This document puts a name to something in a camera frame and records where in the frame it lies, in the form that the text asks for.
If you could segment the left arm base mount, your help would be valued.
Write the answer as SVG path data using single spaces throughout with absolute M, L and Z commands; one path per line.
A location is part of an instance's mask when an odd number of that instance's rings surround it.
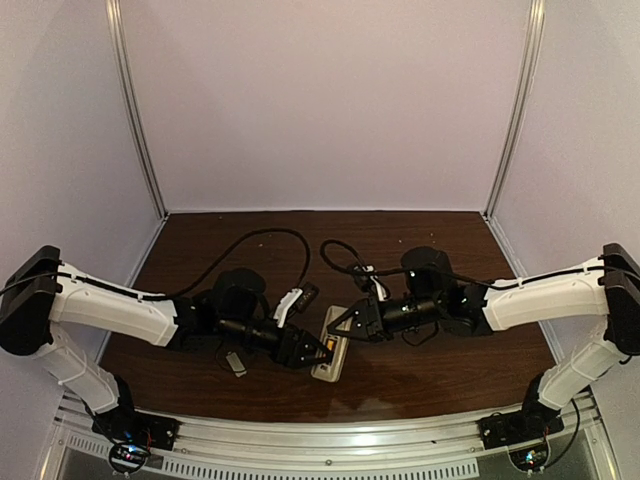
M 102 414 L 91 410 L 88 413 L 92 430 L 111 443 L 109 465 L 125 477 L 140 471 L 155 450 L 171 451 L 180 426 L 174 418 L 135 410 L 117 408 Z

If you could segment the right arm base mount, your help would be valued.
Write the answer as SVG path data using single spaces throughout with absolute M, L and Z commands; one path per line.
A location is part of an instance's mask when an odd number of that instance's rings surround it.
M 563 421 L 530 417 L 522 410 L 495 412 L 476 422 L 485 450 L 507 448 L 512 466 L 521 472 L 542 472 L 551 463 L 549 436 L 564 429 Z

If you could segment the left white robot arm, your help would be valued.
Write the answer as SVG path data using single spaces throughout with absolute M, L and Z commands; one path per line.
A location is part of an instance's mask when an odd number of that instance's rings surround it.
M 214 286 L 188 298 L 150 294 L 92 277 L 46 245 L 1 291 L 1 347 L 39 360 L 59 384 L 78 395 L 96 416 L 131 416 L 126 383 L 103 370 L 63 329 L 96 327 L 169 348 L 198 348 L 213 339 L 233 341 L 290 369 L 330 360 L 332 351 L 310 332 L 287 323 L 302 291 L 288 292 L 271 312 L 265 282 L 256 272 L 223 272 Z

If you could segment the grey battery cover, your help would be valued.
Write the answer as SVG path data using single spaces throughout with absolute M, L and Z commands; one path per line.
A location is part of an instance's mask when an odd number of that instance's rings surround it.
M 236 352 L 229 352 L 225 359 L 231 369 L 231 372 L 237 377 L 241 378 L 242 376 L 247 374 L 247 368 L 242 362 L 241 358 L 238 356 Z

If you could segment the white remote control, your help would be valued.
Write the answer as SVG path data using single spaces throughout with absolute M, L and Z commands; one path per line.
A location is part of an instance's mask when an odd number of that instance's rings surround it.
M 350 342 L 342 333 L 349 331 L 351 320 L 347 319 L 336 327 L 339 335 L 330 333 L 328 326 L 346 311 L 344 307 L 332 305 L 326 312 L 320 339 L 330 351 L 331 358 L 311 368 L 311 377 L 316 380 L 337 383 L 341 377 Z

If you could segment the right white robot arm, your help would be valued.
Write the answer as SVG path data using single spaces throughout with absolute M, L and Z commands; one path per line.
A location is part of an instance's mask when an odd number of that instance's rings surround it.
M 639 266 L 617 243 L 577 266 L 513 280 L 458 275 L 448 255 L 431 247 L 407 251 L 397 271 L 409 290 L 403 299 L 371 293 L 328 323 L 328 333 L 380 342 L 434 324 L 476 337 L 539 321 L 602 318 L 572 354 L 531 381 L 520 413 L 529 422 L 550 422 L 577 393 L 639 353 Z

